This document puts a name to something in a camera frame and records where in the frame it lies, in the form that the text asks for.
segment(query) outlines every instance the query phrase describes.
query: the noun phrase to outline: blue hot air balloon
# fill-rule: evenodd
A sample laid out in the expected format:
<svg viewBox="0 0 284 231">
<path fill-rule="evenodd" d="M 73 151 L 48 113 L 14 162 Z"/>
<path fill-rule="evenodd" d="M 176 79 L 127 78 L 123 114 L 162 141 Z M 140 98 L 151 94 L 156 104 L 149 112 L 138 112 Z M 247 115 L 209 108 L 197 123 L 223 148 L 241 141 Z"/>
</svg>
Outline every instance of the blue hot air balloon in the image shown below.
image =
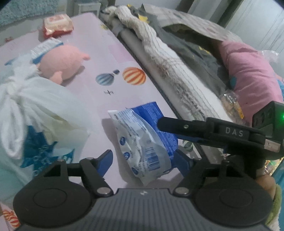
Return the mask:
<svg viewBox="0 0 284 231">
<path fill-rule="evenodd" d="M 114 82 L 114 75 L 118 75 L 119 70 L 114 70 L 113 73 L 103 73 L 96 77 L 96 82 L 102 86 L 110 86 Z"/>
</svg>

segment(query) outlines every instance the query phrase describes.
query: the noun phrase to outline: pink table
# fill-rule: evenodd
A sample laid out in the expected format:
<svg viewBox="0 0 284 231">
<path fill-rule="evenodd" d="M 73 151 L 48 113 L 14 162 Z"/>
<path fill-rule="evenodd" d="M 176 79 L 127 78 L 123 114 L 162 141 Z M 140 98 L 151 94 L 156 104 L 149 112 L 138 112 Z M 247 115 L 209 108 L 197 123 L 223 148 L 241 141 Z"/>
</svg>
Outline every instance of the pink table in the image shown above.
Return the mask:
<svg viewBox="0 0 284 231">
<path fill-rule="evenodd" d="M 140 66 L 128 53 L 124 46 L 107 30 L 103 23 L 92 13 L 86 13 L 73 18 L 74 31 L 70 35 L 62 36 L 64 44 L 78 47 L 82 52 L 91 56 L 85 61 L 85 69 L 78 74 L 66 87 L 73 92 L 86 108 L 94 124 L 94 132 L 90 135 L 81 155 L 98 157 L 105 150 L 111 149 L 114 161 L 105 175 L 106 182 L 116 191 L 117 188 L 143 188 L 142 183 L 131 172 L 120 151 L 116 131 L 107 113 L 108 110 L 123 110 L 141 104 L 156 101 L 164 116 L 175 117 L 174 113 L 155 88 L 151 80 L 135 86 L 128 84 L 122 76 L 127 67 Z M 0 67 L 19 53 L 29 51 L 42 41 L 38 31 L 29 33 L 0 47 Z M 102 73 L 112 73 L 119 70 L 114 76 L 111 86 L 102 86 L 96 82 L 96 76 Z M 169 187 L 173 189 L 182 179 L 177 169 L 151 182 L 147 187 Z"/>
</svg>

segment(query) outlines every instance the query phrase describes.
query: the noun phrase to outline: pink pillow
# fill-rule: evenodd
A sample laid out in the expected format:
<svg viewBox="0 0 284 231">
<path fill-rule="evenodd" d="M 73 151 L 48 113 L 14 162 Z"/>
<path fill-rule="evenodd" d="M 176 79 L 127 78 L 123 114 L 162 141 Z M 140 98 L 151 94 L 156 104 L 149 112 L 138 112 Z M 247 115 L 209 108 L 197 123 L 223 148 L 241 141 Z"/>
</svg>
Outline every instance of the pink pillow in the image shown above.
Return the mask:
<svg viewBox="0 0 284 231">
<path fill-rule="evenodd" d="M 283 102 L 275 72 L 261 53 L 247 44 L 230 41 L 220 43 L 219 51 L 250 125 L 252 116 L 269 102 Z"/>
</svg>

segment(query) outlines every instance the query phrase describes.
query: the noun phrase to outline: stuffed animal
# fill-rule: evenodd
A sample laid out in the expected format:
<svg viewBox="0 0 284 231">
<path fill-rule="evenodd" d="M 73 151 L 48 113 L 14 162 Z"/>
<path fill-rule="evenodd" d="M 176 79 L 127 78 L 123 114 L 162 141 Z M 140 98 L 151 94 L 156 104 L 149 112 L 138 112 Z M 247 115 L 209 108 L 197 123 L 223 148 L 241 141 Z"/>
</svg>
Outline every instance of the stuffed animal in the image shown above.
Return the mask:
<svg viewBox="0 0 284 231">
<path fill-rule="evenodd" d="M 74 46 L 62 45 L 47 52 L 42 57 L 38 69 L 43 77 L 61 84 L 78 72 L 83 60 L 90 60 L 90 56 Z"/>
</svg>

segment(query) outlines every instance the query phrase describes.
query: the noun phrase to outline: black device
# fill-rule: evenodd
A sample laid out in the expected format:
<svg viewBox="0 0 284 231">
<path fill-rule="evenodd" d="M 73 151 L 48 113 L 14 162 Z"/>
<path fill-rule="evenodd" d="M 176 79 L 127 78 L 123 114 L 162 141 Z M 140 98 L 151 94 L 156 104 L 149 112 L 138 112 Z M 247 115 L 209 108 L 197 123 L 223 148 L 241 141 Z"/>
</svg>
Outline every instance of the black device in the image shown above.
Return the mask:
<svg viewBox="0 0 284 231">
<path fill-rule="evenodd" d="M 267 105 L 254 120 L 275 105 Z M 277 107 L 279 113 L 284 112 L 284 105 Z M 269 231 L 264 223 L 273 201 L 253 178 L 267 157 L 284 156 L 280 140 L 272 143 L 279 148 L 271 147 L 264 132 L 214 118 L 184 121 L 163 117 L 157 126 L 178 138 L 242 156 L 245 168 L 230 159 L 211 164 L 205 156 L 191 167 L 193 160 L 177 150 L 174 155 L 183 160 L 178 168 L 187 173 L 173 193 L 168 189 L 119 189 L 114 194 L 98 174 L 111 150 L 77 164 L 56 161 L 15 196 L 14 210 L 22 224 L 17 230 Z M 70 182 L 68 176 L 80 176 L 84 187 Z"/>
</svg>

